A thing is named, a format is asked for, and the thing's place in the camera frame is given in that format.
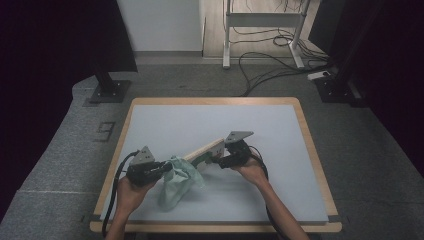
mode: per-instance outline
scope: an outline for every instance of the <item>forearm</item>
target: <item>forearm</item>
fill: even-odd
[[[112,224],[109,228],[109,232],[106,235],[106,240],[121,240],[124,239],[125,225],[127,224],[129,214],[116,212]]]
[[[268,181],[262,181],[257,183],[256,186],[261,192],[271,216],[287,237],[292,240],[309,239],[297,220],[275,193],[271,184]]]

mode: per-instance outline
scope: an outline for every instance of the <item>power strip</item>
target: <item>power strip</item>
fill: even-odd
[[[329,77],[329,76],[331,76],[331,74],[329,72],[322,71],[322,72],[308,74],[308,80],[312,81],[312,80],[315,80],[315,79],[325,78],[325,77]]]

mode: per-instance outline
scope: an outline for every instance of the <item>person's right hand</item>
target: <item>person's right hand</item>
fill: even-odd
[[[258,187],[268,182],[261,165],[253,158],[250,158],[245,165],[232,167],[231,169],[239,172],[246,180]]]

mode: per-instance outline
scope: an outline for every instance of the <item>hand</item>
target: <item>hand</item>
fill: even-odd
[[[257,187],[268,183],[261,165],[253,158],[250,158],[245,165],[232,167],[231,169],[239,172],[246,180]]]
[[[149,183],[143,187],[137,187],[125,176],[119,180],[117,190],[117,212],[128,217],[143,202],[147,191],[156,182]]]

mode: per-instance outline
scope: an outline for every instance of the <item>white wall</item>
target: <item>white wall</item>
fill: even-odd
[[[118,0],[133,51],[201,51],[202,0]]]

